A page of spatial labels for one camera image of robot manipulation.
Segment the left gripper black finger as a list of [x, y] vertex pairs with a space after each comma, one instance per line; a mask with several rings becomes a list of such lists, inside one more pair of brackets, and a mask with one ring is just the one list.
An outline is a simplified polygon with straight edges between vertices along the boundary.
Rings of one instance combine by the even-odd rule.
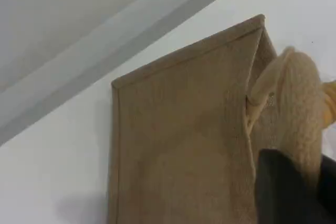
[[292, 161], [275, 149], [259, 152], [256, 176], [258, 223], [325, 223], [326, 213]]
[[318, 201], [335, 223], [335, 161], [327, 156], [322, 157], [318, 186]]

